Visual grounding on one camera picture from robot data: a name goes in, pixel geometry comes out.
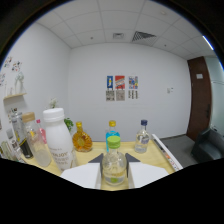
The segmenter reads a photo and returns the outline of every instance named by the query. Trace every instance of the ceiling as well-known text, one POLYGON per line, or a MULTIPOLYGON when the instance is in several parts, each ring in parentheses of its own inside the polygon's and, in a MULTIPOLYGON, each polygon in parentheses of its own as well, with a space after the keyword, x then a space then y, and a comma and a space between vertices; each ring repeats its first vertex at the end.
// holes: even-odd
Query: ceiling
POLYGON ((186 60, 216 57, 191 23, 150 0, 70 1, 51 10, 36 23, 51 30, 72 49, 90 44, 130 43, 159 48, 186 60), (153 37, 133 41, 136 32, 153 37), (114 39, 115 33, 123 34, 123 38, 114 39))

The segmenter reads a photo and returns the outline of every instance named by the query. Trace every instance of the shelf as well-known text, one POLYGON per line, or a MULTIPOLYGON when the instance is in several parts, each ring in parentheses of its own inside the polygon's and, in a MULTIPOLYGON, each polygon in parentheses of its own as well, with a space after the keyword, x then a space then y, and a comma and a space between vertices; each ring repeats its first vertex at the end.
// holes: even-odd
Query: shelf
POLYGON ((3 100, 8 99, 8 98, 12 98, 12 97, 16 97, 16 96, 22 96, 25 95, 26 93, 20 93, 20 94, 16 94, 16 95, 11 95, 11 96, 6 96, 3 98, 3 100))

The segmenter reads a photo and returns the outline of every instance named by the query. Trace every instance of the yellow liquid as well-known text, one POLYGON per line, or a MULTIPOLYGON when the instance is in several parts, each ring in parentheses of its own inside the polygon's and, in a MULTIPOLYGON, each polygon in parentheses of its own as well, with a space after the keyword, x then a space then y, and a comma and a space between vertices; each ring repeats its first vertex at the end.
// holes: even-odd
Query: yellow liquid
POLYGON ((92 149, 92 139, 84 131, 76 132, 72 137, 72 141, 78 152, 89 152, 92 149))

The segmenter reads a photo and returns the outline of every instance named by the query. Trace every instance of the glass bottle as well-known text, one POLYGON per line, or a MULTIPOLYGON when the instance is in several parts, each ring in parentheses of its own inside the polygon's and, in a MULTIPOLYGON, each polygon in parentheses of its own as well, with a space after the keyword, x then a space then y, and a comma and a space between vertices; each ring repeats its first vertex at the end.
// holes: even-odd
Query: glass bottle
POLYGON ((24 124, 22 121, 22 112, 18 114, 17 116, 13 116, 12 118, 12 126, 14 129, 14 133, 16 136, 16 141, 19 144, 19 147, 21 148, 23 155, 26 159, 33 158, 33 154, 30 150, 30 147, 27 143, 27 139, 24 133, 24 124))
POLYGON ((138 153, 147 151, 148 142, 151 139, 151 136, 146 131, 147 123, 147 120, 141 120, 141 130, 139 130, 136 135, 135 151, 138 153))
POLYGON ((40 130, 40 133, 41 133, 42 139, 44 141, 44 144, 47 144, 46 131, 41 127, 40 119, 36 120, 36 122, 37 122, 37 126, 40 130))
POLYGON ((35 122, 35 114, 28 112, 22 115, 27 142, 37 163, 47 167, 51 163, 51 156, 45 148, 40 130, 35 122))
POLYGON ((110 136, 107 141, 109 152, 102 160, 103 175, 106 183, 116 186, 125 180, 127 160, 124 154, 118 152, 120 148, 119 136, 110 136))
POLYGON ((8 130, 6 130, 6 133, 7 133, 9 142, 12 146, 13 153, 16 156, 17 160, 21 163, 25 163, 24 160, 21 159, 22 152, 21 152, 21 149, 20 149, 18 143, 14 139, 12 128, 9 128, 8 130))
POLYGON ((77 132, 73 135, 72 141, 78 152, 89 152, 92 149, 92 139, 83 131, 82 122, 76 122, 77 132))
POLYGON ((107 138, 110 137, 110 136, 119 136, 120 137, 120 134, 119 134, 119 132, 116 131, 115 126, 116 126, 116 121, 110 120, 109 121, 109 130, 106 133, 106 147, 107 147, 107 152, 109 152, 107 138))
POLYGON ((71 135, 64 122, 63 108, 43 111, 46 139, 51 155, 61 171, 76 167, 76 155, 71 135))

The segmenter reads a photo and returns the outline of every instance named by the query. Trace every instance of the blue bottle cap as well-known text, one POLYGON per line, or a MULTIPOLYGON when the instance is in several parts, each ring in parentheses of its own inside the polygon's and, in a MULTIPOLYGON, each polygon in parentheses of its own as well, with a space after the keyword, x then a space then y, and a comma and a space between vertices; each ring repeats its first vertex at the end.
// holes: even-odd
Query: blue bottle cap
POLYGON ((147 125, 147 123, 148 123, 148 121, 147 121, 147 120, 141 120, 141 125, 146 126, 146 125, 147 125))

